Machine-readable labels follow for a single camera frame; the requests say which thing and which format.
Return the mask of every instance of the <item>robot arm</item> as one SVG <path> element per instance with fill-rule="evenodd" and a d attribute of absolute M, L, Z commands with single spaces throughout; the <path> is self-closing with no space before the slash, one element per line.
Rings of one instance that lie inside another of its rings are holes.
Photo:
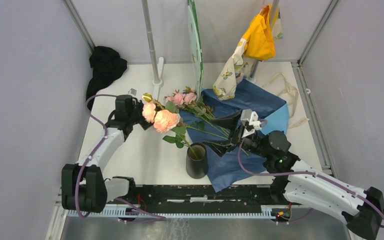
<path fill-rule="evenodd" d="M 143 107 L 144 104 L 131 95 L 116 97 L 115 110 L 109 115 L 105 124 L 106 131 L 102 131 L 95 147 L 75 164 L 66 164 L 62 168 L 61 198 L 64 209 L 76 209 L 76 180 L 85 162 L 87 164 L 81 174 L 85 184 L 80 185 L 78 190 L 81 211 L 100 213 L 107 202 L 128 193 L 131 179 L 114 177 L 110 181 L 104 181 L 103 172 L 115 151 L 132 132 L 135 124 L 140 124 L 144 130 L 152 126 L 142 116 Z"/>
<path fill-rule="evenodd" d="M 255 175 L 276 177 L 270 185 L 270 196 L 275 201 L 309 206 L 338 219 L 360 237 L 376 239 L 383 218 L 367 202 L 384 214 L 384 198 L 380 190 L 351 186 L 314 169 L 289 151 L 291 143 L 281 131 L 258 136 L 256 131 L 261 129 L 261 122 L 251 109 L 212 120 L 212 123 L 230 129 L 226 141 L 204 141 L 220 157 L 242 146 L 267 159 L 264 167 L 269 173 Z"/>

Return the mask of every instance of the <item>metal floor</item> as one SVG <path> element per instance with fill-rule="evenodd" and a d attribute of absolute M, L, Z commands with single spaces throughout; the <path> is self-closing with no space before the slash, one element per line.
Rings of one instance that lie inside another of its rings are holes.
<path fill-rule="evenodd" d="M 292 210 L 292 219 L 308 208 Z M 276 226 L 268 219 L 171 218 L 124 224 L 108 217 L 68 217 L 62 240 L 349 240 L 345 226 L 335 218 L 314 211 L 306 220 Z"/>

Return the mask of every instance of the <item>black cloth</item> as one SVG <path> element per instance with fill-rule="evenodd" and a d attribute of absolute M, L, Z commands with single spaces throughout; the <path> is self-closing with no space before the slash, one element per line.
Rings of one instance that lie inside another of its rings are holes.
<path fill-rule="evenodd" d="M 89 63 L 93 68 L 93 77 L 87 86 L 86 100 L 111 85 L 127 70 L 127 61 L 116 50 L 107 46 L 96 46 Z M 92 110 L 93 105 L 94 99 L 87 104 L 87 108 Z"/>

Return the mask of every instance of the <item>white wall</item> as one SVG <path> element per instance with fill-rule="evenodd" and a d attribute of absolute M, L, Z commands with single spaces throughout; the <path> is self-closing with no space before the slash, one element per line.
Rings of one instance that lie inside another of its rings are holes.
<path fill-rule="evenodd" d="M 62 0 L 0 0 L 0 240 L 45 237 L 86 129 L 89 55 Z"/>
<path fill-rule="evenodd" d="M 140 0 L 73 0 L 94 43 L 120 52 L 130 63 L 151 61 Z M 297 60 L 329 0 L 280 0 L 284 39 L 276 60 Z M 263 0 L 195 0 L 205 62 L 230 57 Z M 157 57 L 190 62 L 187 0 L 149 0 Z"/>
<path fill-rule="evenodd" d="M 303 69 L 339 178 L 384 194 L 384 1 L 340 1 Z"/>

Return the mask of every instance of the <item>pink rose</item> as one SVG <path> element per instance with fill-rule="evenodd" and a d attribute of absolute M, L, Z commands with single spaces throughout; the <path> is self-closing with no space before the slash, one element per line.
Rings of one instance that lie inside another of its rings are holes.
<path fill-rule="evenodd" d="M 167 104 L 168 101 L 173 102 L 173 96 L 166 96 L 164 98 L 165 104 Z"/>
<path fill-rule="evenodd" d="M 167 109 L 159 111 L 155 115 L 154 128 L 159 133 L 165 133 L 176 127 L 180 121 L 180 115 L 171 113 Z"/>
<path fill-rule="evenodd" d="M 147 102 L 145 103 L 145 105 L 143 105 L 143 109 L 142 109 L 142 116 L 145 118 L 145 120 L 148 122 L 148 123 L 153 123 L 154 122 L 154 117 L 155 117 L 155 104 L 153 101 L 150 101 L 150 102 Z"/>
<path fill-rule="evenodd" d="M 184 100 L 183 100 L 183 97 L 184 97 L 185 95 L 183 94 L 183 93 L 181 93 L 181 92 L 178 92 L 178 93 L 176 93 L 173 97 L 172 97 L 172 101 L 171 102 L 173 102 L 174 103 L 174 105 L 176 105 L 176 106 L 182 106 L 183 105 L 183 103 L 184 103 Z"/>
<path fill-rule="evenodd" d="M 195 101 L 197 99 L 197 95 L 193 92 L 189 92 L 188 94 L 186 94 L 183 98 L 183 103 L 185 105 L 189 105 L 192 103 L 192 101 Z"/>

